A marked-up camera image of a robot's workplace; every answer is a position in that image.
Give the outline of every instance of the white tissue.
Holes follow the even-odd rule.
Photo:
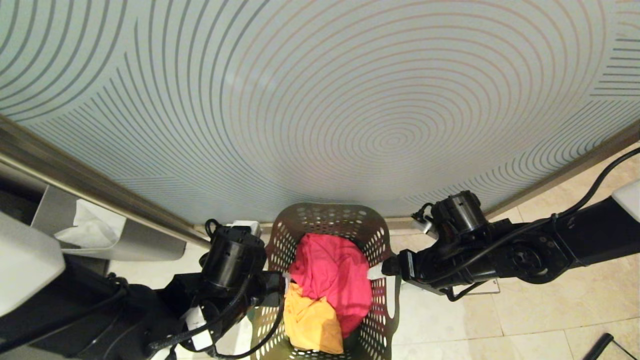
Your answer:
[[[118,242],[126,221],[122,215],[80,199],[76,201],[74,226],[54,236],[84,249],[108,248]]]

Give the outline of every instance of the red cloth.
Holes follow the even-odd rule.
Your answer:
[[[302,295],[326,297],[333,306],[342,337],[354,331],[371,307],[369,263],[351,241],[333,235],[306,234],[289,267],[291,279],[302,287]]]

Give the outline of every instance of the laundry basket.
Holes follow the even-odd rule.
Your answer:
[[[391,256],[389,231],[384,219],[366,206],[301,203],[284,209],[273,223],[267,244],[269,270],[286,272],[296,257],[296,246],[306,233],[331,234],[347,238],[363,252],[369,266]],[[395,284],[394,317],[387,311],[387,280],[371,281],[373,300],[369,314],[356,332],[358,343],[345,353],[332,355],[318,351],[299,351],[291,346],[285,335],[284,323],[252,359],[373,359],[391,360],[391,339],[399,319],[399,281]],[[257,344],[273,326],[277,308],[259,307],[253,317],[252,345]]]

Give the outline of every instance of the orange cloth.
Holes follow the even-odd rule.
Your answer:
[[[326,297],[303,297],[302,288],[293,282],[284,300],[284,329],[296,348],[330,354],[344,352],[340,323]]]

